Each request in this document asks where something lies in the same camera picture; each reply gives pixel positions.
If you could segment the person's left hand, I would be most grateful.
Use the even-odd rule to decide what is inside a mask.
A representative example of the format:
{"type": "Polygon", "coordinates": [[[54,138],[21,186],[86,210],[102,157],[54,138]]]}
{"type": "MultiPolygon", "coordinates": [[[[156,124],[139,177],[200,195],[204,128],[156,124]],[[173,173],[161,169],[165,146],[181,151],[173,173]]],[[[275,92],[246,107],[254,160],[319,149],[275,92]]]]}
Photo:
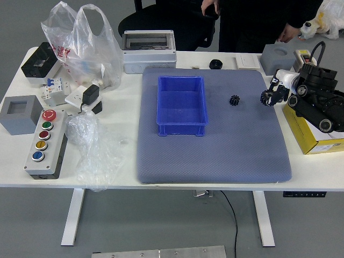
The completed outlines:
{"type": "Polygon", "coordinates": [[[289,24],[286,24],[282,33],[277,38],[277,42],[288,43],[293,38],[298,36],[300,33],[300,28],[295,28],[289,24]]]}

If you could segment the person's right hand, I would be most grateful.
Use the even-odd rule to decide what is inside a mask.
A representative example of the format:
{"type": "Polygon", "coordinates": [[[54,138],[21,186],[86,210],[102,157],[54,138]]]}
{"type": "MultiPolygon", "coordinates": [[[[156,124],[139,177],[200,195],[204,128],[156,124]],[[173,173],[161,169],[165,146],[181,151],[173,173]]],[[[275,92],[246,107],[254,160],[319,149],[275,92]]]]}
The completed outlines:
{"type": "Polygon", "coordinates": [[[218,17],[220,15],[220,1],[203,0],[201,4],[201,11],[203,16],[218,17]]]}

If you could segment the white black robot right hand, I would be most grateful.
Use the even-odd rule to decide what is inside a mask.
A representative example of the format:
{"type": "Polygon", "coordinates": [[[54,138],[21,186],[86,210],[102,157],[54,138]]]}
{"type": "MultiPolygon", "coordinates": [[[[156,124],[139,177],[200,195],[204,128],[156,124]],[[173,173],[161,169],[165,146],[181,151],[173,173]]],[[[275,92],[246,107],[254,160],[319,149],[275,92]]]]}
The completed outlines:
{"type": "Polygon", "coordinates": [[[262,94],[264,104],[274,106],[276,103],[286,102],[290,93],[296,93],[298,77],[299,73],[278,69],[271,79],[269,89],[262,94]]]}

